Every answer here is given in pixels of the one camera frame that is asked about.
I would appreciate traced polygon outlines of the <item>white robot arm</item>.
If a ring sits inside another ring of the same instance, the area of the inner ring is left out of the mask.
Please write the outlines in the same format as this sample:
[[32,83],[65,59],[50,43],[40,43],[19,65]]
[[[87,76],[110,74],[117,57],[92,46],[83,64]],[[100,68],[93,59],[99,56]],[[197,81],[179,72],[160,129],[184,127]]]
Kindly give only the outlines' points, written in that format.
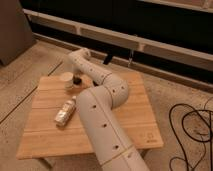
[[103,171],[150,171],[113,114],[129,96],[127,82],[117,74],[90,62],[87,48],[73,51],[73,73],[91,78],[95,87],[77,95],[76,107],[86,134]]

